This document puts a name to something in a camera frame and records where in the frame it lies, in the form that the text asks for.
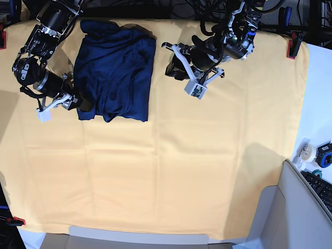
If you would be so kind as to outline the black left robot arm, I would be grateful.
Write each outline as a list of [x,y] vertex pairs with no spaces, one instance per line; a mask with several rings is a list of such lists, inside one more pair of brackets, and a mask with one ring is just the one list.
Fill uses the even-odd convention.
[[203,84],[217,66],[229,59],[246,59],[254,50],[254,38],[265,1],[226,1],[226,13],[222,20],[207,31],[205,22],[200,22],[202,40],[191,37],[192,45],[176,44],[189,68]]

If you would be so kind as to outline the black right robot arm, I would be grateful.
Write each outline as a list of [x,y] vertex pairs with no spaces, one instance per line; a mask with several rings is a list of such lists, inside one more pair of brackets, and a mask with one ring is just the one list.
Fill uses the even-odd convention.
[[86,1],[48,1],[41,9],[25,45],[12,66],[20,91],[38,101],[38,113],[62,106],[67,110],[92,110],[94,104],[67,80],[46,68],[57,46],[73,31]]

